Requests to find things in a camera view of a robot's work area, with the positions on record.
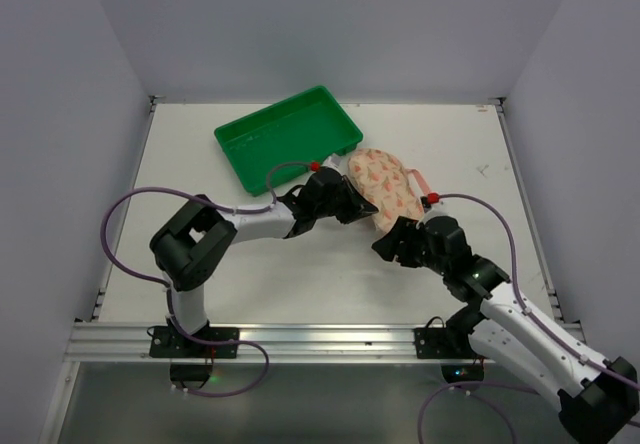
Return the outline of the peach patterned mesh laundry bag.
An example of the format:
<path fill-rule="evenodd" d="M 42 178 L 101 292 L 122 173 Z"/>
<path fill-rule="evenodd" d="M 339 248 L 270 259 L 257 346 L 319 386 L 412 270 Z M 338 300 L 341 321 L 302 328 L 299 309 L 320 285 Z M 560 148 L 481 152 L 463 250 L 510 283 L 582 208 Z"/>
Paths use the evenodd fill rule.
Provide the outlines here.
<path fill-rule="evenodd" d="M 399 217 L 420 220 L 424 214 L 421 197 L 431 192 L 422 174 L 406 167 L 397 157 L 379 149 L 363 148 L 348 160 L 348 177 L 358 192 L 378 212 L 375 227 L 387 233 Z"/>

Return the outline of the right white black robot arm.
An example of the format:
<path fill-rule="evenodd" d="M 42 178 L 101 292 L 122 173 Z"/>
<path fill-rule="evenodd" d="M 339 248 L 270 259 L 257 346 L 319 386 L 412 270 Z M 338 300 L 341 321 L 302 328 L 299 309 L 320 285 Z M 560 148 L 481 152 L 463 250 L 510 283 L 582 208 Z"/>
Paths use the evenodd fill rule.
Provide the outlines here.
<path fill-rule="evenodd" d="M 400 217 L 372 248 L 385 261 L 439 274 L 464 305 L 443 327 L 415 330 L 417 344 L 495 361 L 543 397 L 580 443 L 609 442 L 638 413 L 634 366 L 606 358 L 540 315 L 514 279 L 472 252 L 454 218 Z"/>

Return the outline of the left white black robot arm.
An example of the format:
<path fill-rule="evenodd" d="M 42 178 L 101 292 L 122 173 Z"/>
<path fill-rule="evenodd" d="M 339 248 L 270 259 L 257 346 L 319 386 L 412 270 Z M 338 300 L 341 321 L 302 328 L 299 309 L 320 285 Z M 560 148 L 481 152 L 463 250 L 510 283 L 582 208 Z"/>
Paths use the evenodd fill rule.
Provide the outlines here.
<path fill-rule="evenodd" d="M 209 325 L 204 284 L 230 246 L 294 238 L 319 219 L 351 224 L 377 212 L 344 174 L 326 166 L 264 208 L 222 208 L 205 195 L 189 196 L 150 241 L 156 265 L 168 279 L 169 321 L 181 335 L 202 340 L 198 334 Z"/>

